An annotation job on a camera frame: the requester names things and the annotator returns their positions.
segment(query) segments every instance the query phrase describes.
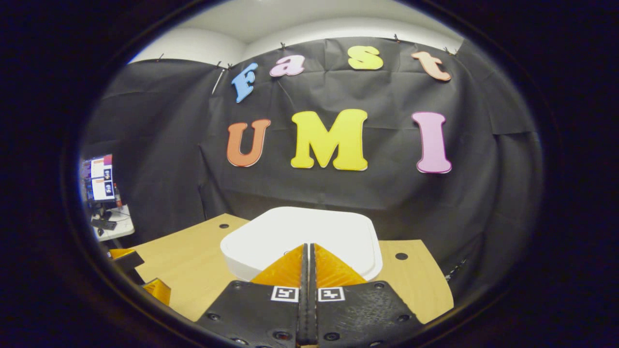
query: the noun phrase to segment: monitor screen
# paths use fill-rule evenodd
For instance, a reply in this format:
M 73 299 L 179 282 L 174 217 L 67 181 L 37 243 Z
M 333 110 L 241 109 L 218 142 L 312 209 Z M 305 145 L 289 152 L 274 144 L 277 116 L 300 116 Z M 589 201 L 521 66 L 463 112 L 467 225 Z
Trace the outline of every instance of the monitor screen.
M 112 155 L 104 155 L 82 162 L 82 178 L 90 202 L 113 202 Z

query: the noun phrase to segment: black cloth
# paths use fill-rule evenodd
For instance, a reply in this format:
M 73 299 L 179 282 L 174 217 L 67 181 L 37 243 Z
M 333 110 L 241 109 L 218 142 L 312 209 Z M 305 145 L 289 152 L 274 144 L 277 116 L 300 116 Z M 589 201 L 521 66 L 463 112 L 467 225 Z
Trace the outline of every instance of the black cloth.
M 356 71 L 351 46 L 373 46 L 384 66 Z M 411 54 L 442 60 L 448 82 L 428 75 Z M 305 70 L 271 77 L 284 56 L 301 54 Z M 251 63 L 254 90 L 236 103 L 232 79 Z M 344 109 L 368 113 L 362 172 L 293 168 L 297 126 L 315 111 L 330 129 Z M 411 114 L 445 116 L 447 174 L 420 173 L 422 144 Z M 267 118 L 264 148 L 251 167 L 226 157 L 228 127 L 244 122 L 241 151 L 251 150 L 251 123 Z M 230 70 L 163 59 L 129 64 L 104 93 L 84 137 L 84 157 L 112 153 L 114 178 L 143 243 L 229 213 L 253 219 L 279 206 L 357 212 L 381 240 L 421 239 L 454 298 L 501 279 L 526 249 L 543 185 L 535 121 L 500 67 L 465 41 L 445 51 L 382 38 L 338 38 L 287 46 Z

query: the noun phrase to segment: wooden table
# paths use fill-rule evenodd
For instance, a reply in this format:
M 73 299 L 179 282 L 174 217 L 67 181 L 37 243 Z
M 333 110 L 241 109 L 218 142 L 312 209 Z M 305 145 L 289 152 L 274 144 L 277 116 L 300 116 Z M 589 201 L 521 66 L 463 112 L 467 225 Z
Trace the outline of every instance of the wooden table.
M 196 321 L 225 286 L 236 279 L 228 270 L 222 239 L 248 223 L 224 214 L 182 231 L 135 246 L 144 264 L 136 270 L 145 281 L 159 278 L 171 287 L 170 308 Z M 427 323 L 454 306 L 447 281 L 421 240 L 380 240 L 383 270 L 376 280 L 387 281 Z M 408 258 L 400 260 L 397 253 Z

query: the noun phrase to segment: yellow letter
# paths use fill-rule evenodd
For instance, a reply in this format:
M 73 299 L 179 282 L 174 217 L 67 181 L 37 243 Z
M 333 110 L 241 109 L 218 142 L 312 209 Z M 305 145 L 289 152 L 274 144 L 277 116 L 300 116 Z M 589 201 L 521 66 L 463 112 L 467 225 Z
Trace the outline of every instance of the yellow letter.
M 314 160 L 310 157 L 310 146 L 321 167 L 326 167 L 337 147 L 337 158 L 333 167 L 341 170 L 366 170 L 368 161 L 363 158 L 361 134 L 363 122 L 368 113 L 359 109 L 340 112 L 327 132 L 318 114 L 302 111 L 292 116 L 297 124 L 297 155 L 290 161 L 295 168 L 311 168 Z
M 380 52 L 372 46 L 353 46 L 348 49 L 348 63 L 356 70 L 378 70 L 383 66 Z

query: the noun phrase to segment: white plastic container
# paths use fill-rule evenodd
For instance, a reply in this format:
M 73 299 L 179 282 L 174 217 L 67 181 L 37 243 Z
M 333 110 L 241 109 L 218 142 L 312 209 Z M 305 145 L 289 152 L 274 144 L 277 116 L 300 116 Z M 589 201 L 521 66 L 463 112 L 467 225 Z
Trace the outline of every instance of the white plastic container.
M 366 281 L 373 280 L 383 268 L 372 221 L 350 212 L 274 208 L 227 235 L 220 246 L 232 274 L 250 281 L 284 253 L 304 243 L 321 245 Z

